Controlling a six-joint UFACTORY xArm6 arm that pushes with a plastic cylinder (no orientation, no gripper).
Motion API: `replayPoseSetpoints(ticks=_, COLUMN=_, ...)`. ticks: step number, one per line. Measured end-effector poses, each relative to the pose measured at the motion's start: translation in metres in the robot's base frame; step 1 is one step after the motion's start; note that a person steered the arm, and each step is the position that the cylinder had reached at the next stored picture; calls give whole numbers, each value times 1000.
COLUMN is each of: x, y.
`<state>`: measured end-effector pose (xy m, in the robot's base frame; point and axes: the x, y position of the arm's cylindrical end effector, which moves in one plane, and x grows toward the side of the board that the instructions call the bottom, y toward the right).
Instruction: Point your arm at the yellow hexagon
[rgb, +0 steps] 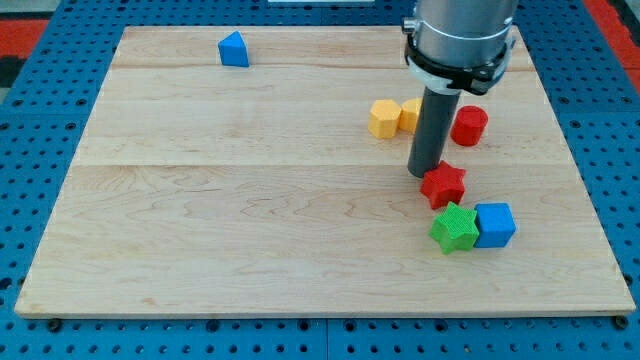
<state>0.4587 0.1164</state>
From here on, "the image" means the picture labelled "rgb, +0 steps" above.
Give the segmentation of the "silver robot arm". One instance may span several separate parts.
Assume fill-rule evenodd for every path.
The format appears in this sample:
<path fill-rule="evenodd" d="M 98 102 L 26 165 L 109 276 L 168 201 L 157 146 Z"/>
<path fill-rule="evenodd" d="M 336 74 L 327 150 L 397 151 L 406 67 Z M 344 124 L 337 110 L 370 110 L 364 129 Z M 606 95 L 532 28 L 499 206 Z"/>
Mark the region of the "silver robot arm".
<path fill-rule="evenodd" d="M 517 0 L 418 0 L 402 19 L 410 73 L 441 95 L 484 95 L 506 71 Z"/>

